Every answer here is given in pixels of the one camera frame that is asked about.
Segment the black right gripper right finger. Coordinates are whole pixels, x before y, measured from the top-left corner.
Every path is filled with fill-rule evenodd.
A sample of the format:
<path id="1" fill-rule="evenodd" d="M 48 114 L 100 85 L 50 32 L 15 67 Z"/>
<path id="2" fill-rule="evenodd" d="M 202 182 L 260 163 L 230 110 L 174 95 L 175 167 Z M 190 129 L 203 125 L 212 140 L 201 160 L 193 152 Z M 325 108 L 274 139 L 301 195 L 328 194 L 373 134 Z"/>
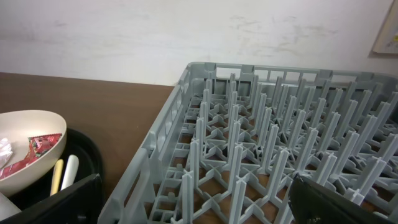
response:
<path id="1" fill-rule="evenodd" d="M 298 224 L 392 224 L 298 174 L 290 186 L 289 207 Z"/>

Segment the white plastic fork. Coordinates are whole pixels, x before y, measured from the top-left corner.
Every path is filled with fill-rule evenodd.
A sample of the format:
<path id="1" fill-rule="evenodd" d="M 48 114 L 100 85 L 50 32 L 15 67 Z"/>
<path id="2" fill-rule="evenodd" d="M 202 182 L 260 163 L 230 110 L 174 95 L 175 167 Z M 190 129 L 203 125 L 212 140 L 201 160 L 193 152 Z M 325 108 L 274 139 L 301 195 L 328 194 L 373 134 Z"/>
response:
<path id="1" fill-rule="evenodd" d="M 63 176 L 63 181 L 62 181 L 62 185 L 61 185 L 61 189 L 63 190 L 69 186 L 71 186 L 74 181 L 75 181 L 75 177 L 78 171 L 78 166 L 79 166 L 79 159 L 76 155 L 70 155 L 68 157 L 68 161 L 67 161 L 67 166 L 65 169 L 65 173 Z"/>

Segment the paper on wall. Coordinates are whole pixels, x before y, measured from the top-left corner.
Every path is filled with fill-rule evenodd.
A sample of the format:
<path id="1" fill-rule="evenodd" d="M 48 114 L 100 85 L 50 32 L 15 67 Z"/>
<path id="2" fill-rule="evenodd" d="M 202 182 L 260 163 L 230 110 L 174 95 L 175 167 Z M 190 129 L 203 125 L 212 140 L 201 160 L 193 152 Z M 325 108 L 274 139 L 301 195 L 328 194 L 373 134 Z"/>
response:
<path id="1" fill-rule="evenodd" d="M 397 0 L 392 2 L 373 46 L 373 52 L 397 54 Z"/>

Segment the white tissue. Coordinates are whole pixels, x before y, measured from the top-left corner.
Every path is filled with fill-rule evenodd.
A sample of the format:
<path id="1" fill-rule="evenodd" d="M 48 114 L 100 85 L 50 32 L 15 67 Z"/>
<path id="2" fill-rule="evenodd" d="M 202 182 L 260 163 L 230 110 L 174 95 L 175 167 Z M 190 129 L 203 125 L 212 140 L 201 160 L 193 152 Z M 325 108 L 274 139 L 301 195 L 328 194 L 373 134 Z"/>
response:
<path id="1" fill-rule="evenodd" d="M 8 138 L 2 138 L 0 142 L 0 168 L 3 168 L 13 154 L 12 146 Z"/>

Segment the beige large bowl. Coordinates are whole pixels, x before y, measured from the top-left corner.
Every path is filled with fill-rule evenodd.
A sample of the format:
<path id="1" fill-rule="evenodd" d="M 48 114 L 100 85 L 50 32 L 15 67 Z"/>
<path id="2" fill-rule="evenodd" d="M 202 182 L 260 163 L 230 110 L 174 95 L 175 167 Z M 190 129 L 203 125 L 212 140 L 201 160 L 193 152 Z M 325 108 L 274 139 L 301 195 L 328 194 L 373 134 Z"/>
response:
<path id="1" fill-rule="evenodd" d="M 61 133 L 62 137 L 42 157 L 24 169 L 1 179 L 1 193 L 10 197 L 39 180 L 58 161 L 67 140 L 67 123 L 57 113 L 43 110 L 22 110 L 1 114 L 1 138 L 8 138 L 13 154 L 7 167 L 25 158 L 29 151 L 29 137 Z"/>

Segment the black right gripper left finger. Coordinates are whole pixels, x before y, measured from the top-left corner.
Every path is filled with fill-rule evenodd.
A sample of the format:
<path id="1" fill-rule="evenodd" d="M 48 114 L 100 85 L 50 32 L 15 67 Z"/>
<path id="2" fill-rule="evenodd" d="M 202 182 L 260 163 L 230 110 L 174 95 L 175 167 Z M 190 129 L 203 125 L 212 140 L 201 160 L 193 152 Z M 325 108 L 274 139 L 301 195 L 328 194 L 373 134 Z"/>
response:
<path id="1" fill-rule="evenodd" d="M 1 223 L 97 224 L 102 208 L 102 178 L 99 174 L 91 174 Z"/>

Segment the white cup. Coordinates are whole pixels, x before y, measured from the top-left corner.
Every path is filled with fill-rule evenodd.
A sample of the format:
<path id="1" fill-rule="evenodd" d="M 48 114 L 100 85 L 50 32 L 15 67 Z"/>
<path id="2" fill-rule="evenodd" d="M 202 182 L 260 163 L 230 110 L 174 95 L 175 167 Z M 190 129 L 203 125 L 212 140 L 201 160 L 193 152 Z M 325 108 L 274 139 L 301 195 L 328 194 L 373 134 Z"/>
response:
<path id="1" fill-rule="evenodd" d="M 0 221 L 3 221 L 20 212 L 21 210 L 16 205 L 14 205 L 6 196 L 0 193 Z"/>

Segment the grey dishwasher rack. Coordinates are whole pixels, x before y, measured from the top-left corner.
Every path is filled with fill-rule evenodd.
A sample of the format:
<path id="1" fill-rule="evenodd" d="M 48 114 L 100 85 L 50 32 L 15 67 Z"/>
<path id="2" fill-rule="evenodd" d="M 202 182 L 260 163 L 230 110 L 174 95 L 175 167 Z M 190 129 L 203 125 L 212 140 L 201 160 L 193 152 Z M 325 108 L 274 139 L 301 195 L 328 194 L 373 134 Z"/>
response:
<path id="1" fill-rule="evenodd" d="M 397 78 L 192 62 L 99 223 L 291 223 L 296 175 L 397 221 Z"/>

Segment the red snack wrapper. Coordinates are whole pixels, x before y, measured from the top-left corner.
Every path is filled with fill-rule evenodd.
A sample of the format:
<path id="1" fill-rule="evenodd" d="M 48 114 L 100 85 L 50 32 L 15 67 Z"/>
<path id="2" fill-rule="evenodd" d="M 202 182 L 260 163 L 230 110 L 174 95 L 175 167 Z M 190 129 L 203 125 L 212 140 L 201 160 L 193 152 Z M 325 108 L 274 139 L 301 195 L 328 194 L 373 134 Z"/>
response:
<path id="1" fill-rule="evenodd" d="M 21 169 L 24 169 L 26 166 L 35 162 L 37 159 L 46 154 L 51 148 L 58 143 L 60 138 L 62 137 L 61 133 L 57 134 L 48 134 L 43 136 L 29 137 L 29 151 L 25 158 L 21 161 L 18 161 L 14 164 L 11 164 L 5 168 L 1 169 L 1 179 L 4 179 Z"/>

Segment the yellow plastic spoon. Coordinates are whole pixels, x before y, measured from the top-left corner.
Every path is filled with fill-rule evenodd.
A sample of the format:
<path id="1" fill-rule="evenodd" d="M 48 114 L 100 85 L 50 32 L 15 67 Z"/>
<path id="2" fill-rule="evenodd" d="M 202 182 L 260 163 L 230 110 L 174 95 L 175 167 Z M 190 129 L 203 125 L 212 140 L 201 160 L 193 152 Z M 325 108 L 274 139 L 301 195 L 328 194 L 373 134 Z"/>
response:
<path id="1" fill-rule="evenodd" d="M 50 189 L 50 196 L 56 194 L 59 190 L 60 179 L 62 176 L 63 159 L 59 159 L 53 168 L 52 184 Z"/>

